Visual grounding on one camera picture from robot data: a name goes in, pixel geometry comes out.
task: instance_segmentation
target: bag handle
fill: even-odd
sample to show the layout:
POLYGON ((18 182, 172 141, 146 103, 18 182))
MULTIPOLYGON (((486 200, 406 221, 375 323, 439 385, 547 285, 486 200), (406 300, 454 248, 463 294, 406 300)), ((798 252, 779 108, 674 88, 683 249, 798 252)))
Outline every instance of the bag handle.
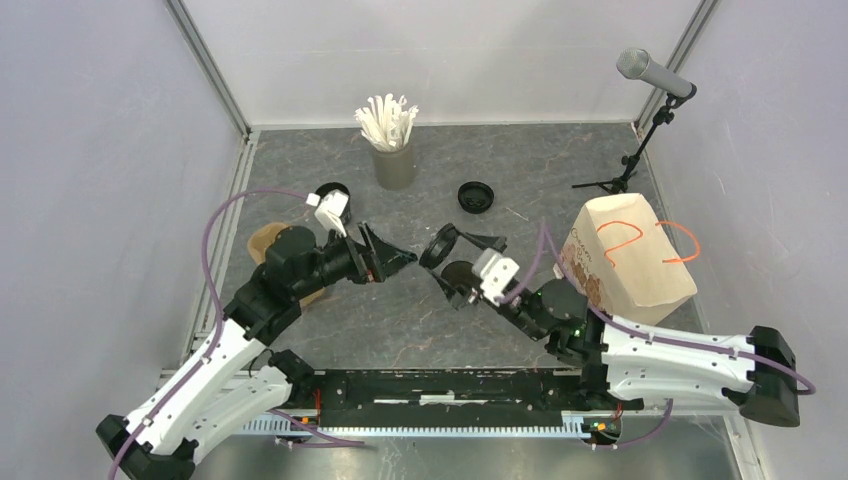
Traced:
POLYGON ((632 223, 622 222, 621 220, 613 220, 613 221, 611 221, 611 222, 607 222, 607 223, 605 223, 605 224, 601 225, 600 227, 598 227, 598 229, 597 229, 597 230, 595 230, 595 233, 600 232, 600 231, 601 231, 601 229, 603 229, 603 228, 605 228, 605 227, 608 227, 608 226, 610 226, 610 225, 612 225, 612 224, 615 224, 615 223, 620 224, 620 225, 627 225, 628 227, 633 227, 633 228, 635 228, 635 229, 636 229, 636 231, 638 231, 638 232, 639 232, 639 236, 638 236, 638 237, 636 237, 636 238, 631 238, 630 240, 628 240, 628 241, 626 241, 626 242, 622 243, 621 245, 616 245, 615 247, 608 248, 608 249, 604 250, 604 258, 606 258, 607 260, 609 260, 609 261, 610 261, 610 263, 612 264, 612 268, 615 268, 615 260, 613 260, 613 259, 611 259, 611 258, 609 257, 609 252, 611 252, 611 251, 613 251, 613 250, 618 250, 618 249, 619 249, 619 248, 621 248, 621 247, 626 247, 627 245, 630 245, 631 243, 633 243, 633 242, 635 242, 636 240, 639 240, 640 238, 642 238, 643 236, 645 236, 645 233, 642 231, 642 229, 641 229, 641 228, 637 227, 636 225, 633 225, 632 223))
POLYGON ((663 263, 685 263, 685 262, 688 262, 689 260, 694 260, 694 259, 698 258, 699 255, 701 255, 701 244, 698 243, 698 239, 695 238, 695 234, 690 232, 688 228, 684 227, 683 225, 680 225, 679 223, 670 222, 668 220, 660 220, 654 226, 656 227, 656 226, 659 226, 659 225, 671 225, 672 227, 679 228, 679 229, 683 230, 683 233, 685 233, 686 235, 689 235, 689 238, 691 238, 692 242, 695 243, 695 253, 693 253, 692 255, 689 255, 686 258, 667 258, 667 259, 663 260, 663 263))

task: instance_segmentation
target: microphone stand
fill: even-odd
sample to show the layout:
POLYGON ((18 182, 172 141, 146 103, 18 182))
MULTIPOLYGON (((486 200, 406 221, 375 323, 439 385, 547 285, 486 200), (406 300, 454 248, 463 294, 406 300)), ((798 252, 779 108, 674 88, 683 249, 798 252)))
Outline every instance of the microphone stand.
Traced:
POLYGON ((638 164, 639 160, 641 160, 642 152, 645 151, 645 147, 648 146, 648 141, 651 140, 651 137, 654 135, 657 127, 664 123, 671 123, 671 121, 674 120, 674 112, 672 112, 672 110, 679 108, 681 105, 686 103, 687 100, 694 97, 696 91, 697 88, 695 88, 695 85, 692 84, 692 92, 685 97, 678 97, 671 93, 668 94, 665 100, 665 105, 660 107, 654 115, 653 125, 651 125, 651 129, 648 130, 648 134, 645 135, 645 139, 642 140, 642 143, 639 145, 639 149, 636 150, 636 153, 633 155, 625 155, 621 157, 621 164, 624 165, 625 168, 624 173, 620 177, 615 177, 612 180, 604 182, 580 183, 572 185, 571 188, 600 187, 603 191, 612 195, 617 193, 627 193, 627 181, 630 180, 630 177, 636 175, 636 172, 634 171, 636 169, 636 164, 638 164))

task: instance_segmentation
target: white wall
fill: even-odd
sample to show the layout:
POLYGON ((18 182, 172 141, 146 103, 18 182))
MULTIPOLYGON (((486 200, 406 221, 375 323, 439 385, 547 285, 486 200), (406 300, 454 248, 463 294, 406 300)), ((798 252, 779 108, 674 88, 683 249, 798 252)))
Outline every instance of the white wall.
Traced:
POLYGON ((697 0, 186 0, 253 125, 353 125, 371 95, 422 122, 629 121, 650 88, 626 47, 665 63, 697 0))
POLYGON ((0 478, 103 478, 178 360, 238 135, 161 1, 0 7, 0 478))
POLYGON ((819 393, 757 427, 770 478, 845 478, 848 4, 725 1, 682 74, 698 85, 651 162, 713 332, 778 328, 819 393))

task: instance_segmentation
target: microphone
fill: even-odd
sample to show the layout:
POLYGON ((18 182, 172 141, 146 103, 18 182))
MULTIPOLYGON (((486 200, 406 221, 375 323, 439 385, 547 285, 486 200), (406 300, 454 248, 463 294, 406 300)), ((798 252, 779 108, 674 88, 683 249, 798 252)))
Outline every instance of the microphone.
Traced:
POLYGON ((615 67, 630 80, 642 80, 660 90, 688 100, 695 95, 695 85, 651 60, 648 52, 641 48, 628 48, 621 52, 615 67))

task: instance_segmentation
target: black cup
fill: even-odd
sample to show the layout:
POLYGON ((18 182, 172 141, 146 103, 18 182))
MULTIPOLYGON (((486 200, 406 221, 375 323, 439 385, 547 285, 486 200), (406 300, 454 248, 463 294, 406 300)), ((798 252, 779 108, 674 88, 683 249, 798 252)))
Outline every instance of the black cup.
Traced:
POLYGON ((341 184, 341 183, 338 183, 338 182, 325 183, 324 185, 321 185, 320 187, 318 187, 317 190, 315 190, 315 195, 318 195, 319 197, 324 198, 325 195, 332 192, 333 190, 338 190, 338 191, 344 193, 345 195, 347 195, 347 205, 345 205, 345 209, 342 212, 342 217, 341 217, 342 225, 347 225, 348 223, 350 223, 350 217, 351 217, 351 214, 350 214, 350 201, 351 201, 351 199, 350 199, 350 190, 348 190, 347 187, 344 186, 344 184, 341 184))

